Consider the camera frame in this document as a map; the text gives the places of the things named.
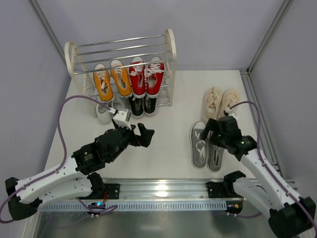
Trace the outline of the cream metal shoe shelf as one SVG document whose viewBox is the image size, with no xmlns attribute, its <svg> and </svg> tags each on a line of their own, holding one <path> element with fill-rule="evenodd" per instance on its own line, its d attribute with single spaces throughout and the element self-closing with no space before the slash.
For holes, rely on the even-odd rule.
<svg viewBox="0 0 317 238">
<path fill-rule="evenodd" d="M 71 76 L 71 86 L 76 87 L 75 93 L 98 97 L 95 93 L 93 73 L 98 70 L 95 65 L 102 63 L 107 71 L 115 69 L 111 61 L 119 60 L 117 68 L 129 69 L 135 57 L 141 57 L 140 66 L 150 65 L 152 57 L 159 57 L 157 63 L 164 65 L 164 76 L 157 106 L 172 106 L 177 68 L 176 42 L 173 31 L 166 29 L 164 34 L 134 37 L 122 40 L 105 41 L 90 44 L 77 44 L 74 41 L 64 45 L 66 67 Z"/>
</svg>

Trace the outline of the black canvas sneaker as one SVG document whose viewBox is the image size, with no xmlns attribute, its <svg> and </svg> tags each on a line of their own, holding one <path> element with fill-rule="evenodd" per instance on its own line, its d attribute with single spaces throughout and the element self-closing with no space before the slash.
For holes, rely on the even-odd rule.
<svg viewBox="0 0 317 238">
<path fill-rule="evenodd" d="M 156 98 L 150 98 L 148 96 L 144 99 L 144 112 L 146 115 L 151 116 L 156 111 Z"/>
<path fill-rule="evenodd" d="M 142 100 L 140 98 L 130 97 L 129 104 L 134 117 L 139 118 L 144 114 Z"/>
</svg>

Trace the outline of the orange canvas sneaker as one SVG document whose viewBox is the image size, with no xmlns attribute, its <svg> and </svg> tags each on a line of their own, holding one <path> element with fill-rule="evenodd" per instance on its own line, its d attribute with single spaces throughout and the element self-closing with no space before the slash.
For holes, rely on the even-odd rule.
<svg viewBox="0 0 317 238">
<path fill-rule="evenodd" d="M 110 72 L 112 78 L 114 79 L 118 92 L 122 98 L 129 98 L 132 95 L 132 88 L 129 80 L 129 75 L 127 68 L 124 67 L 124 64 L 114 59 L 110 62 Z"/>
<path fill-rule="evenodd" d="M 101 101 L 109 103 L 113 100 L 113 91 L 110 84 L 110 75 L 105 65 L 95 65 L 93 79 Z"/>
</svg>

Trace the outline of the grey canvas sneaker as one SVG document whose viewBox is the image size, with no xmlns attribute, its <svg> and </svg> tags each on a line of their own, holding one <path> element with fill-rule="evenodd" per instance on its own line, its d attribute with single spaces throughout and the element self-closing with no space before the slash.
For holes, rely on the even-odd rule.
<svg viewBox="0 0 317 238">
<path fill-rule="evenodd" d="M 192 148 L 192 165 L 196 169 L 201 169 L 206 165 L 208 158 L 206 141 L 201 139 L 201 133 L 205 128 L 205 124 L 202 121 L 196 122 L 190 134 L 190 142 Z"/>
<path fill-rule="evenodd" d="M 222 166 L 224 148 L 211 145 L 209 159 L 207 162 L 208 169 L 212 172 L 218 172 Z"/>
</svg>

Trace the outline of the beige lace sneaker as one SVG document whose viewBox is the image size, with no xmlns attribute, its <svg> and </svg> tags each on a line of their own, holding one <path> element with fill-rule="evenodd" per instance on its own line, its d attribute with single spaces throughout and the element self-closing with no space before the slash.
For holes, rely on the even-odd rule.
<svg viewBox="0 0 317 238">
<path fill-rule="evenodd" d="M 222 100 L 222 90 L 218 87 L 213 87 L 208 90 L 205 96 L 203 105 L 202 120 L 207 123 L 209 119 L 216 119 L 220 109 Z"/>
<path fill-rule="evenodd" d="M 220 110 L 219 110 L 217 118 L 219 119 L 223 117 L 225 110 L 227 108 L 230 108 L 239 102 L 240 102 L 240 94 L 236 89 L 226 90 L 226 92 L 222 95 Z"/>
</svg>

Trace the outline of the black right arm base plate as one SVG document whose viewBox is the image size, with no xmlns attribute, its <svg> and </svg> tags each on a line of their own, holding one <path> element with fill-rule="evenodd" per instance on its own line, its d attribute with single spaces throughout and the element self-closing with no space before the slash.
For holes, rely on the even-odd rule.
<svg viewBox="0 0 317 238">
<path fill-rule="evenodd" d="M 229 181 L 206 183 L 209 198 L 242 198 L 233 189 L 233 183 Z"/>
</svg>

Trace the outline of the red canvas sneaker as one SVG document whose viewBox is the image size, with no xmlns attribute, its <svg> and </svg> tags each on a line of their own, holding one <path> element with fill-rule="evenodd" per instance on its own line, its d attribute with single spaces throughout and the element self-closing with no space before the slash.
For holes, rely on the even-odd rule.
<svg viewBox="0 0 317 238">
<path fill-rule="evenodd" d="M 144 75 L 145 65 L 141 65 L 141 63 L 144 63 L 144 60 L 141 57 L 134 57 L 130 63 L 131 66 L 128 69 L 133 95 L 139 99 L 143 98 L 146 94 Z"/>
<path fill-rule="evenodd" d="M 146 93 L 148 97 L 156 98 L 159 95 L 164 72 L 165 66 L 162 59 L 158 56 L 152 57 L 145 69 L 145 78 L 147 80 Z"/>
</svg>

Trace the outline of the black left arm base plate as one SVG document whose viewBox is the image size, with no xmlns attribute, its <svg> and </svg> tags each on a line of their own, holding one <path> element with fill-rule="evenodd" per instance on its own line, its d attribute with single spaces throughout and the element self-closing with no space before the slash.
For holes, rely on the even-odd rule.
<svg viewBox="0 0 317 238">
<path fill-rule="evenodd" d="M 104 201 L 112 199 L 119 199 L 120 194 L 120 184 L 118 183 L 105 183 L 105 190 L 103 194 Z"/>
</svg>

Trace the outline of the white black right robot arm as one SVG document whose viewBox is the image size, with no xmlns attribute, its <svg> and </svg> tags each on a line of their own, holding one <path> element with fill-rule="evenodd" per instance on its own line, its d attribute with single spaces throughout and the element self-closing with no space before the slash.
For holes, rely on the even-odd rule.
<svg viewBox="0 0 317 238">
<path fill-rule="evenodd" d="M 227 150 L 255 176 L 259 186 L 241 171 L 234 171 L 224 176 L 222 186 L 228 195 L 243 197 L 256 207 L 278 238 L 292 238 L 317 227 L 315 202 L 303 198 L 274 170 L 257 142 L 242 135 L 235 117 L 209 119 L 201 133 L 201 139 L 206 138 Z"/>
</svg>

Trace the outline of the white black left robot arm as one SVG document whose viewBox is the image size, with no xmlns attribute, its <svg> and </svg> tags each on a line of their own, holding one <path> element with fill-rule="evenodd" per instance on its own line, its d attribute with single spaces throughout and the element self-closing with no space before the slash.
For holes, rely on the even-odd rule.
<svg viewBox="0 0 317 238">
<path fill-rule="evenodd" d="M 8 178 L 5 188 L 12 219 L 29 218 L 39 208 L 60 200 L 102 198 L 106 187 L 97 172 L 114 162 L 128 146 L 147 148 L 154 133 L 142 123 L 131 129 L 116 125 L 75 151 L 62 165 L 27 179 Z"/>
</svg>

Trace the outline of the white sneaker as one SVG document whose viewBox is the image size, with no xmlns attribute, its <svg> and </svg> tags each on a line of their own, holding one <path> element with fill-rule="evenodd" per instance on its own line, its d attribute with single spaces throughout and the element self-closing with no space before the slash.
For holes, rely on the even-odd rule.
<svg viewBox="0 0 317 238">
<path fill-rule="evenodd" d="M 111 107 L 116 110 L 123 110 L 127 108 L 127 100 L 124 98 L 114 97 L 114 100 L 111 103 Z"/>
<path fill-rule="evenodd" d="M 98 103 L 94 104 L 94 112 L 101 124 L 108 124 L 111 122 L 111 114 L 110 112 L 103 106 Z"/>
</svg>

